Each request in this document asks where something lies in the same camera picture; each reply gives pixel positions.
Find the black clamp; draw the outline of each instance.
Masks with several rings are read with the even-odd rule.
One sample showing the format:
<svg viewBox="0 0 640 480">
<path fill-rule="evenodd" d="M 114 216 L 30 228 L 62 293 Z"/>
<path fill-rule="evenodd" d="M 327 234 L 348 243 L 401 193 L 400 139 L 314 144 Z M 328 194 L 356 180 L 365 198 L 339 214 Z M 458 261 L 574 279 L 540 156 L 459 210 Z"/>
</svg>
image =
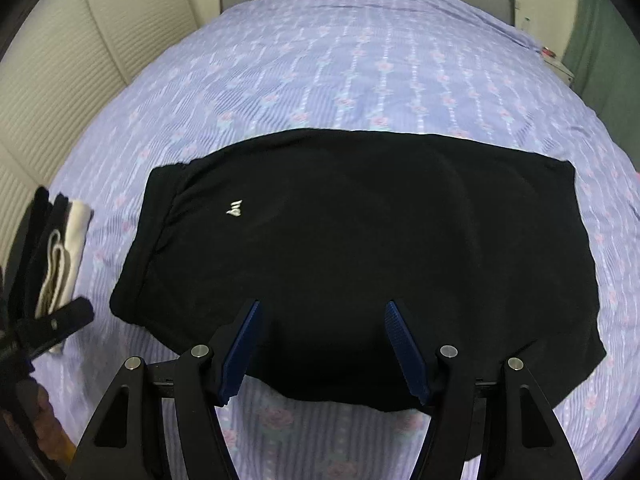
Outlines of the black clamp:
<svg viewBox="0 0 640 480">
<path fill-rule="evenodd" d="M 91 303 L 77 298 L 39 319 L 11 319 L 8 330 L 0 336 L 0 408 L 11 413 L 17 427 L 12 430 L 0 416 L 0 447 L 23 478 L 65 478 L 60 466 L 37 445 L 33 419 L 38 411 L 38 388 L 30 377 L 34 371 L 31 362 L 93 319 Z"/>
<path fill-rule="evenodd" d="M 146 365 L 129 358 L 102 398 L 79 444 L 68 480 L 170 480 L 160 399 L 174 398 L 190 480 L 238 480 L 214 406 L 239 389 L 257 342 L 262 313 L 249 300 L 236 319 L 177 360 Z M 477 381 L 462 345 L 419 332 L 400 302 L 385 325 L 410 391 L 434 407 L 411 480 L 458 480 L 476 398 L 487 402 L 479 480 L 581 480 L 551 406 L 517 357 L 499 377 Z"/>
</svg>

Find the black t-shirt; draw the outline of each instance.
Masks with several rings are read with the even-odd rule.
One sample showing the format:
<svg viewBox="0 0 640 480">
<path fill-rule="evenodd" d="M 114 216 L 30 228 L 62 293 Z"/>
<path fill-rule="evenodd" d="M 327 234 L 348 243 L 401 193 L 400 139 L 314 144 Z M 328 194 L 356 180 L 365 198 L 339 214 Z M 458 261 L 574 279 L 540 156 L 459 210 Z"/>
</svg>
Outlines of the black t-shirt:
<svg viewBox="0 0 640 480">
<path fill-rule="evenodd" d="M 180 353 L 257 298 L 250 375 L 295 399 L 423 409 L 384 329 L 401 298 L 434 351 L 463 349 L 484 379 L 524 356 L 555 406 L 605 355 L 574 176 L 436 135 L 239 142 L 152 171 L 111 309 Z"/>
</svg>

